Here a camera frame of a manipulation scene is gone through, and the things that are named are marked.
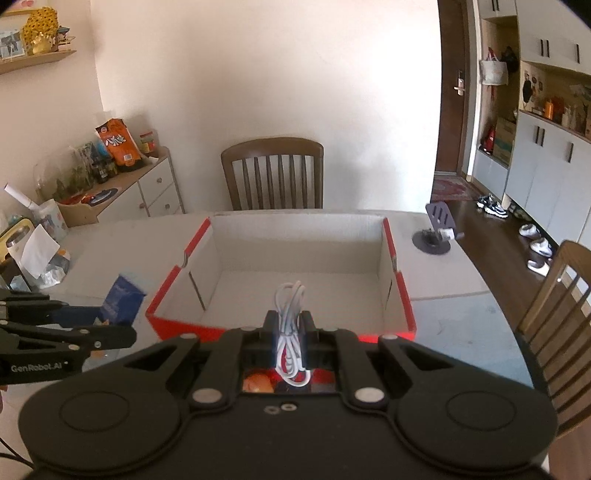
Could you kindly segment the blue cracker packet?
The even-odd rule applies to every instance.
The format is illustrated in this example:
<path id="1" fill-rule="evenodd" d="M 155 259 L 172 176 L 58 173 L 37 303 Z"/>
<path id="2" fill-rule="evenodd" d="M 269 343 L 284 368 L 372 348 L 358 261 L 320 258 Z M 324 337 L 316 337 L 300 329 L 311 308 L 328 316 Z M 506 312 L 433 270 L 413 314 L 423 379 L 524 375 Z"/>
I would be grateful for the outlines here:
<path id="1" fill-rule="evenodd" d="M 145 297 L 144 291 L 119 275 L 99 309 L 98 318 L 110 325 L 131 326 Z"/>

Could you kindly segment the red cardboard box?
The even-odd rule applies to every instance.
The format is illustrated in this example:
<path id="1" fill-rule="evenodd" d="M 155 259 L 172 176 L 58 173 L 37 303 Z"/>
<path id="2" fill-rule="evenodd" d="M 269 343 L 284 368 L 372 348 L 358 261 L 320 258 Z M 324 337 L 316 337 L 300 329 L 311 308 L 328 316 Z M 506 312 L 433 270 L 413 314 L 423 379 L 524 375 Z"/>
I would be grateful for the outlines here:
<path id="1" fill-rule="evenodd" d="M 301 306 L 319 328 L 412 340 L 416 321 L 390 220 L 377 214 L 259 212 L 209 215 L 183 249 L 146 317 L 160 339 L 216 340 L 257 327 L 283 283 L 301 282 Z"/>

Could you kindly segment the white tissue paper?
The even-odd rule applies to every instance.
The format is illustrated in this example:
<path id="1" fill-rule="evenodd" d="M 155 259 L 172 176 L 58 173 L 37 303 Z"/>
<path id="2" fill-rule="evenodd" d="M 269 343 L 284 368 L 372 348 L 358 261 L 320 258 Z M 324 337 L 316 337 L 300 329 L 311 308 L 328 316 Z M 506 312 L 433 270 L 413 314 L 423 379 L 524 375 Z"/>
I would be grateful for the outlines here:
<path id="1" fill-rule="evenodd" d="M 19 268 L 26 270 L 34 279 L 45 272 L 60 249 L 42 225 L 34 230 L 28 226 L 19 228 L 7 239 L 6 247 Z"/>

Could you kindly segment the purple phone stand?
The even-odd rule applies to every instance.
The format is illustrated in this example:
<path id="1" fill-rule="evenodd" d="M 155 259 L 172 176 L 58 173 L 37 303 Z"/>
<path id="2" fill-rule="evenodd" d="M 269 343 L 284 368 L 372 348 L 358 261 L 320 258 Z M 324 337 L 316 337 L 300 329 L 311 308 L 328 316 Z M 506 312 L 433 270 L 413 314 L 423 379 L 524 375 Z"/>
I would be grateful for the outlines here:
<path id="1" fill-rule="evenodd" d="M 424 229 L 413 235 L 414 246 L 430 255 L 445 255 L 451 250 L 453 240 L 462 239 L 465 234 L 456 225 L 446 202 L 432 202 L 426 205 L 430 229 Z"/>

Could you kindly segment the wooden chair far side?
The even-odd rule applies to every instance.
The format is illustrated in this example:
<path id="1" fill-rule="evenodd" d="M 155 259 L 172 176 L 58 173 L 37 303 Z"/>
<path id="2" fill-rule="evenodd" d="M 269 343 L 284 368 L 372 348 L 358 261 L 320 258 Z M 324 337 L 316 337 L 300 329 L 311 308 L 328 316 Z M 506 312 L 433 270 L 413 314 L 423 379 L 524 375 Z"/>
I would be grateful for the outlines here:
<path id="1" fill-rule="evenodd" d="M 321 143 L 297 137 L 249 140 L 221 153 L 235 211 L 322 209 L 324 154 Z"/>

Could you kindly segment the wooden chair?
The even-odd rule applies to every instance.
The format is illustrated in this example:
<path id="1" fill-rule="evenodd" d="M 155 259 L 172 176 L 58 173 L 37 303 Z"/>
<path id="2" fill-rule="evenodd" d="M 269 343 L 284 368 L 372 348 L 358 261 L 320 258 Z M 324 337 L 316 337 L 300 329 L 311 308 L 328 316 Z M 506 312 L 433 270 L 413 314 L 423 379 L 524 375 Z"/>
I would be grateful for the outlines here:
<path id="1" fill-rule="evenodd" d="M 590 418 L 590 250 L 566 240 L 514 334 L 534 387 L 551 401 L 557 436 Z"/>
<path id="2" fill-rule="evenodd" d="M 249 140 L 221 153 L 235 211 L 322 209 L 324 154 L 321 143 L 297 137 Z"/>

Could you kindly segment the white drawer sideboard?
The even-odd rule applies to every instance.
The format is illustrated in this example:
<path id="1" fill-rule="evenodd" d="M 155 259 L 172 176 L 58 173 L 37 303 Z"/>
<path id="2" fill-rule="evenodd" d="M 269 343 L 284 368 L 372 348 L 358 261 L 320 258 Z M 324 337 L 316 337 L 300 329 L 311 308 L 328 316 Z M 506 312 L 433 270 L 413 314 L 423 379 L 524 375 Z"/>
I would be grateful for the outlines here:
<path id="1" fill-rule="evenodd" d="M 161 146 L 157 160 L 120 173 L 84 194 L 58 203 L 68 227 L 184 214 L 170 151 Z"/>

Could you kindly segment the orange snack bag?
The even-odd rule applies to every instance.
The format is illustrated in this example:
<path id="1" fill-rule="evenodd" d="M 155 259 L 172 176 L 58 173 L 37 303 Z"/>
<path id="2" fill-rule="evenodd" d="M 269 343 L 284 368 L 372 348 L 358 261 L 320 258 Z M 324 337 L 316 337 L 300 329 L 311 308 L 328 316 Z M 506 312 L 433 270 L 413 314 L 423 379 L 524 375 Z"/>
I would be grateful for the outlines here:
<path id="1" fill-rule="evenodd" d="M 109 119 L 95 131 L 119 170 L 132 171 L 143 165 L 140 151 L 122 119 Z"/>

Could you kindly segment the wooden chair right side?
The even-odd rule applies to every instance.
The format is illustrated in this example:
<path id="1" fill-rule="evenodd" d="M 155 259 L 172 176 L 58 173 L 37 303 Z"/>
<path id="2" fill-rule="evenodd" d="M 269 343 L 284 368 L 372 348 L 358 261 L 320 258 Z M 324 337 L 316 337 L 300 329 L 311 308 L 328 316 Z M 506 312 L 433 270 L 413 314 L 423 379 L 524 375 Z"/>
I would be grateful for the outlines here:
<path id="1" fill-rule="evenodd" d="M 590 418 L 590 250 L 566 240 L 514 334 L 534 387 L 551 401 L 557 436 Z"/>

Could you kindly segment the hanging tote bag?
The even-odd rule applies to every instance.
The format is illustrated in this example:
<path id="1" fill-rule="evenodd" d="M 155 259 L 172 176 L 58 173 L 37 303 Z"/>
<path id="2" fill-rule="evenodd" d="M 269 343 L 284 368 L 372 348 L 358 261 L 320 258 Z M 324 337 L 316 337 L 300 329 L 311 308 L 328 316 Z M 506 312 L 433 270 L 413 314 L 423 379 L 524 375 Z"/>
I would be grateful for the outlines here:
<path id="1" fill-rule="evenodd" d="M 492 48 L 487 57 L 480 61 L 481 83 L 485 86 L 504 86 L 509 84 L 506 62 L 501 61 Z"/>

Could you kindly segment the white wall cabinet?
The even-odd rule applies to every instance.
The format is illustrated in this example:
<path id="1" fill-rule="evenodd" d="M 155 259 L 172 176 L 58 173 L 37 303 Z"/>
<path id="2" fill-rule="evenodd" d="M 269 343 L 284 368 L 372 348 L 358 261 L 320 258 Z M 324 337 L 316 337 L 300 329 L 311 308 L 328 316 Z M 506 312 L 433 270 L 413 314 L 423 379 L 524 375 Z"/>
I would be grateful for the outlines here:
<path id="1" fill-rule="evenodd" d="M 472 180 L 555 242 L 590 243 L 590 24 L 563 1 L 477 1 Z M 492 48 L 509 84 L 481 83 Z"/>

